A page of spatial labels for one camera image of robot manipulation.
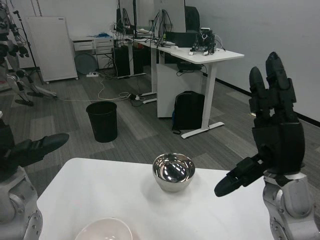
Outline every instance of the desk leg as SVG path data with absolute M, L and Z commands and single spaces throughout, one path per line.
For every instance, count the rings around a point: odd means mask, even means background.
M 149 96 L 153 94 L 157 94 L 157 84 L 158 84 L 158 71 L 157 71 L 157 49 L 151 48 L 151 91 L 148 93 L 143 93 L 141 96 Z M 149 99 L 143 101 L 144 104 L 156 102 L 157 99 Z
M 135 64 L 134 64 L 134 49 L 132 45 L 132 41 L 128 40 L 128 54 L 129 54 L 129 67 L 130 67 L 130 75 L 129 76 L 119 76 L 118 79 L 130 78 L 140 75 L 146 75 L 145 73 L 135 74 Z
M 129 51 L 129 66 L 130 66 L 130 75 L 135 74 L 135 65 L 134 65 L 134 49 L 132 46 L 132 41 L 128 41 L 128 51 Z
M 213 62 L 208 65 L 208 77 L 206 80 L 206 87 L 205 87 L 202 127 L 200 129 L 181 135 L 183 139 L 186 139 L 193 135 L 197 135 L 197 134 L 209 131 L 210 129 L 214 129 L 214 128 L 225 125 L 223 122 L 217 122 L 215 124 L 209 125 L 211 106 L 212 106 L 212 100 L 214 97 L 214 90 L 215 90 L 215 83 L 216 83 L 217 66 L 218 64 L 216 62 Z

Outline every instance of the black trash can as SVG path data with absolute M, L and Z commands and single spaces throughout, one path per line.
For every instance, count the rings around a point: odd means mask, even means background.
M 109 143 L 118 136 L 117 104 L 111 101 L 100 101 L 86 108 L 89 115 L 95 140 Z

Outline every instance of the black baseboard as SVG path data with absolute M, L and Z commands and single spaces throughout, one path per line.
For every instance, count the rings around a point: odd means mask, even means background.
M 227 83 L 227 82 L 225 82 L 225 81 L 222 81 L 221 79 L 218 79 L 218 78 L 216 78 L 215 80 L 216 80 L 218 83 L 220 83 L 220 84 L 223 84 L 223 85 L 225 85 L 225 86 L 227 86 L 227 87 L 229 87 L 229 88 L 232 88 L 232 89 L 234 89 L 234 90 L 237 90 L 238 92 L 243 93 L 243 94 L 251 97 L 251 92 L 249 92 L 249 91 L 243 90 L 243 89 L 241 89 L 240 87 L 234 86 L 234 85 L 232 85 L 232 84 L 230 84 L 230 83 Z
M 227 86 L 227 87 L 229 87 L 229 88 L 232 88 L 232 89 L 234 89 L 234 90 L 237 90 L 238 92 L 243 93 L 243 94 L 251 97 L 251 92 L 249 92 L 249 91 L 243 90 L 243 89 L 241 89 L 241 88 L 239 88 L 239 87 L 237 87 L 237 86 L 234 86 L 234 85 L 232 85 L 232 84 L 230 84 L 230 83 L 227 83 L 227 82 L 225 82 L 225 81 L 222 81 L 221 79 L 218 79 L 218 78 L 216 78 L 215 81 L 217 81 L 217 82 L 220 83 L 220 84 L 223 84 L 223 85 L 225 85 L 225 86 Z M 315 125 L 315 126 L 317 126 L 317 127 L 320 128 L 320 122 L 319 122 L 319 121 L 314 120 L 314 119 L 312 119 L 312 118 L 310 118 L 310 117 L 308 117 L 308 116 L 302 115 L 302 114 L 300 114 L 300 113 L 298 113 L 298 112 L 296 112 L 296 114 L 297 114 L 297 116 L 298 116 L 299 119 L 301 119 L 301 120 L 303 120 L 303 121 L 306 121 L 306 122 L 308 122 L 308 123 L 310 123 L 310 124 L 312 124 L 312 125 Z

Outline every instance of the white filing cabinet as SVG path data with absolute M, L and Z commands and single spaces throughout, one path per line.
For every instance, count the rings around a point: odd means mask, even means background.
M 98 62 L 99 69 L 113 67 L 112 48 L 114 47 L 114 39 L 112 37 L 73 36 L 71 39 L 75 54 L 92 54 Z

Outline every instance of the stainless steel bowl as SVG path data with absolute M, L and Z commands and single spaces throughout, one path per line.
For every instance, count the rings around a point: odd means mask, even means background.
M 166 153 L 158 156 L 153 163 L 153 176 L 159 186 L 168 192 L 179 192 L 192 181 L 196 172 L 195 164 L 183 154 Z

